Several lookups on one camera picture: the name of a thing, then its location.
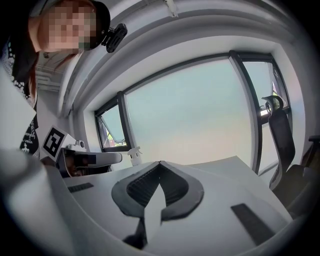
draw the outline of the white device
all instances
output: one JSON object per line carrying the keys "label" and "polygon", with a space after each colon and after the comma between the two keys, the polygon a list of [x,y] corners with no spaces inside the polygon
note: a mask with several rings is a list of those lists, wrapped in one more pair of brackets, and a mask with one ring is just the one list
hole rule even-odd
{"label": "white device", "polygon": [[138,166],[138,165],[141,165],[141,158],[140,158],[140,154],[142,154],[140,151],[139,151],[140,147],[137,146],[135,148],[132,148],[128,151],[128,156],[130,156],[131,158],[131,164],[132,166]]}
{"label": "white device", "polygon": [[57,162],[59,152],[62,148],[78,152],[87,151],[85,143],[82,140],[74,139],[67,132],[53,125],[44,140],[42,150],[54,162]]}

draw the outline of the white wall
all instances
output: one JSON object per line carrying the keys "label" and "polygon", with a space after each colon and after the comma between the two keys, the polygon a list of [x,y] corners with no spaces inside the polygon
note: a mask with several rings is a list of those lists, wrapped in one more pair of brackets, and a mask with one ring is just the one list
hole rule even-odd
{"label": "white wall", "polygon": [[320,134],[320,62],[319,55],[310,39],[301,34],[292,44],[284,44],[283,50],[276,48],[275,60],[280,66],[290,61],[289,65],[282,65],[282,75],[285,76],[286,87],[290,94],[292,109],[293,136],[299,134],[296,127],[305,126],[305,153],[311,146],[309,136]]}
{"label": "white wall", "polygon": [[38,90],[37,98],[37,119],[38,129],[36,134],[40,146],[40,159],[46,157],[46,153],[41,149],[45,138],[52,125],[69,133],[67,119],[57,118],[58,93],[51,91]]}

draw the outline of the curved ceiling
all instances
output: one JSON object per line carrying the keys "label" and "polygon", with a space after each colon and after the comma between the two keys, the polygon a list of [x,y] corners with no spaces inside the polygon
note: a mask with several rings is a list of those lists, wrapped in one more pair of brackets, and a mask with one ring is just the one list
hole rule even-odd
{"label": "curved ceiling", "polygon": [[[297,25],[292,25],[293,20],[269,5],[264,8],[251,1],[238,0],[174,2],[178,18],[170,17],[168,7],[161,0],[155,1],[121,21],[126,24],[128,35],[115,53],[107,54],[101,46],[83,56],[69,83],[72,87],[65,115],[73,103],[75,110],[85,109],[98,95],[99,89],[102,90],[123,71],[174,45],[213,36],[242,36],[290,43],[298,33]],[[119,65],[121,68],[115,70],[114,67]]]}

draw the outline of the chair armrest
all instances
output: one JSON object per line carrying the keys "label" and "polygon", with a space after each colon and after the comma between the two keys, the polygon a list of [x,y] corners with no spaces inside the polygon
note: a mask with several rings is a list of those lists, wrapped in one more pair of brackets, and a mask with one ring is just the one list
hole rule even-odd
{"label": "chair armrest", "polygon": [[311,183],[319,182],[320,179],[320,172],[316,171],[312,168],[305,167],[303,169],[303,178]]}
{"label": "chair armrest", "polygon": [[309,137],[310,142],[320,142],[320,135],[313,135]]}

